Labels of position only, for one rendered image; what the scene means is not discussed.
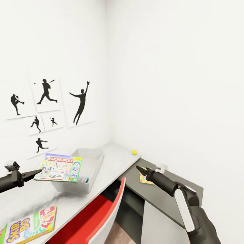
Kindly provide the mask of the jigsaw puzzle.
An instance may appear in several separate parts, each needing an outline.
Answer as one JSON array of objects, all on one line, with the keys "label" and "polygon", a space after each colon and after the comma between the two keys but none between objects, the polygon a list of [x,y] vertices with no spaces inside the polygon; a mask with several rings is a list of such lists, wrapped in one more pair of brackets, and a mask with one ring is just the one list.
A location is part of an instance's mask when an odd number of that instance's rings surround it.
[{"label": "jigsaw puzzle", "polygon": [[[146,175],[147,176],[147,175]],[[140,182],[142,183],[150,183],[150,184],[154,184],[153,182],[151,181],[147,181],[146,180],[146,176],[143,176],[142,174],[140,174]]]}]

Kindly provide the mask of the board game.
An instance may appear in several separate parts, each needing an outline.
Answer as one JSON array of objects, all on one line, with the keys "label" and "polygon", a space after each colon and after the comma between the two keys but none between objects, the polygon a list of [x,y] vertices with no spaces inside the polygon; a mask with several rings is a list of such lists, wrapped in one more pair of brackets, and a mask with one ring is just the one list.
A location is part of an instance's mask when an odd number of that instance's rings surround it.
[{"label": "board game", "polygon": [[34,181],[77,183],[83,158],[46,153]]},{"label": "board game", "polygon": [[78,183],[87,183],[88,182],[88,177],[81,177],[78,176]]},{"label": "board game", "polygon": [[57,206],[39,211],[5,225],[0,244],[25,244],[54,231]]}]

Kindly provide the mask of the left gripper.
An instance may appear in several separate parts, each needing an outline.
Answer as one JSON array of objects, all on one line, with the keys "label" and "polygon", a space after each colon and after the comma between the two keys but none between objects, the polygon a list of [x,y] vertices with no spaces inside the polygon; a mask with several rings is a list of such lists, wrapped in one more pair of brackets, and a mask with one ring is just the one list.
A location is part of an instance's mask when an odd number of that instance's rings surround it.
[{"label": "left gripper", "polygon": [[17,169],[12,174],[0,178],[0,193],[16,187],[22,187],[26,182],[33,180],[37,173],[42,172],[41,169],[20,173]]}]

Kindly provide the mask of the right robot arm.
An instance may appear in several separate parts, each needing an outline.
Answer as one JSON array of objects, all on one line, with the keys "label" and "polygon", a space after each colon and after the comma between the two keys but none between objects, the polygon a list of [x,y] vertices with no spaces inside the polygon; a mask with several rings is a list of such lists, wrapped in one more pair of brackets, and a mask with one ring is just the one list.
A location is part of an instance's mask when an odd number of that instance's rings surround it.
[{"label": "right robot arm", "polygon": [[159,163],[156,167],[158,169],[152,170],[136,165],[143,176],[147,175],[147,181],[153,182],[170,196],[175,197],[190,244],[221,244],[216,228],[204,209],[199,207],[197,192],[163,175],[164,170],[168,170],[168,165]]}]

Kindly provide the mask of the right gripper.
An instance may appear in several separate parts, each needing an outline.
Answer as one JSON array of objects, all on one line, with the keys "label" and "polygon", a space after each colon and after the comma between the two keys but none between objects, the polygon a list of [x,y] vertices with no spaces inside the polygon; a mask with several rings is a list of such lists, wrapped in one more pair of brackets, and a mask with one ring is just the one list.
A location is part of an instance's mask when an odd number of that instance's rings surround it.
[{"label": "right gripper", "polygon": [[161,174],[160,172],[156,172],[152,169],[145,169],[141,168],[140,166],[136,165],[136,168],[140,171],[143,176],[146,176],[147,181],[153,182],[159,188],[164,190],[164,184],[169,179],[167,176]]}]

